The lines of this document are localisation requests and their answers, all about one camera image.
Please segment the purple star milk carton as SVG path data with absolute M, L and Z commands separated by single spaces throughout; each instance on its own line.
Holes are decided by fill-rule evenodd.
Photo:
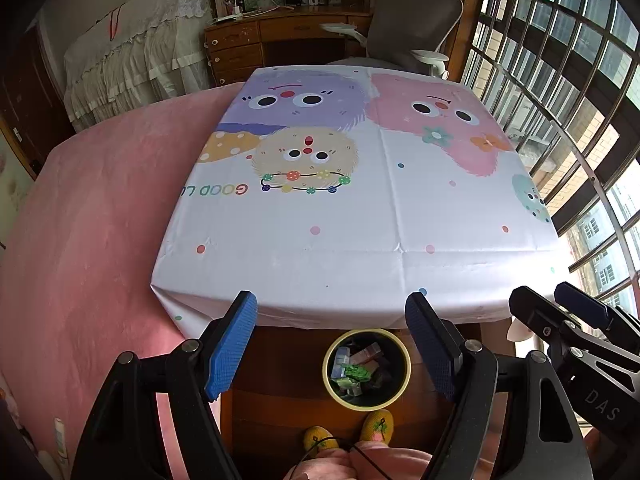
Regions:
M 338 347 L 335 351 L 330 377 L 332 380 L 346 376 L 346 366 L 350 364 L 350 350 L 348 347 Z

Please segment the wooden desk with drawers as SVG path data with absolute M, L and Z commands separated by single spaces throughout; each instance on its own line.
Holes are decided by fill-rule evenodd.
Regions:
M 204 30 L 204 49 L 216 86 L 241 82 L 261 67 L 322 65 L 366 54 L 355 39 L 327 32 L 324 24 L 346 24 L 366 34 L 370 11 L 344 6 L 279 9 L 215 24 Z

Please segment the white ruffled fabric cover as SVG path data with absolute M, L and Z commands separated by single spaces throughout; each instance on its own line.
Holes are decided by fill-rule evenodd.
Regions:
M 81 131 L 130 110 L 210 87 L 210 0 L 127 0 L 65 52 L 64 106 Z

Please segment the dark wooden door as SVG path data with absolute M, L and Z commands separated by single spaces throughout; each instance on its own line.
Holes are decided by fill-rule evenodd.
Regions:
M 35 27 L 12 40 L 1 58 L 1 116 L 34 174 L 58 144 L 75 134 Z

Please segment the grey office chair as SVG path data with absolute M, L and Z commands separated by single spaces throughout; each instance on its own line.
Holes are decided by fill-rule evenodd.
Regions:
M 355 39 L 366 50 L 364 58 L 345 58 L 343 65 L 446 79 L 449 58 L 440 47 L 462 13 L 462 0 L 376 0 L 367 35 L 352 24 L 323 23 L 321 28 Z

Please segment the yellow rimmed trash bin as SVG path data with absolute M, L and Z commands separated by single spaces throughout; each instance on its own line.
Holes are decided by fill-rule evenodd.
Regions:
M 369 413 L 387 408 L 407 389 L 412 373 L 405 344 L 382 328 L 350 330 L 326 350 L 323 385 L 348 410 Z

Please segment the strawberry duck milk carton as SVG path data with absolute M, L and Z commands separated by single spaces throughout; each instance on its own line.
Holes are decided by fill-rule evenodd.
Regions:
M 369 344 L 366 348 L 356 352 L 349 358 L 350 365 L 364 365 L 374 360 L 381 354 L 381 347 L 377 342 Z

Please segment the pink bed sheet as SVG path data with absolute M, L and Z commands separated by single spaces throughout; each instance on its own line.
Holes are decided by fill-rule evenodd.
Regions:
M 227 86 L 101 122 L 59 145 L 1 261 L 1 369 L 38 448 L 75 446 L 117 353 L 170 350 L 153 266 L 195 159 L 238 94 Z

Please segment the cartoon printed tablecloth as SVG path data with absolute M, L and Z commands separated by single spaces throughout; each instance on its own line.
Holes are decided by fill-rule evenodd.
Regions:
M 401 328 L 420 292 L 455 323 L 568 275 L 549 211 L 468 88 L 382 68 L 260 68 L 198 154 L 151 278 L 188 337 L 252 292 L 262 326 Z

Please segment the green crumpled paper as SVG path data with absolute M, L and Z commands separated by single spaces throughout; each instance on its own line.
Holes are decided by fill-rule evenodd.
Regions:
M 344 371 L 345 376 L 350 378 L 354 382 L 368 382 L 372 377 L 372 373 L 370 372 L 370 370 L 368 370 L 367 367 L 364 367 L 363 365 L 349 364 L 344 367 Z

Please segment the yellow slipper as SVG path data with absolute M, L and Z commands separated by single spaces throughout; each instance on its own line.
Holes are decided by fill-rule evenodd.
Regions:
M 393 414 L 383 408 L 370 413 L 364 420 L 360 441 L 390 444 L 395 429 L 395 421 Z
M 303 446 L 309 456 L 316 456 L 320 452 L 337 448 L 338 443 L 334 435 L 326 428 L 312 426 L 304 434 Z

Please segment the metal window bars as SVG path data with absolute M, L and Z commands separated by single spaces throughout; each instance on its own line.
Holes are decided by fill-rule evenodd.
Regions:
M 620 0 L 480 0 L 461 75 L 520 154 L 570 281 L 639 311 L 639 25 Z

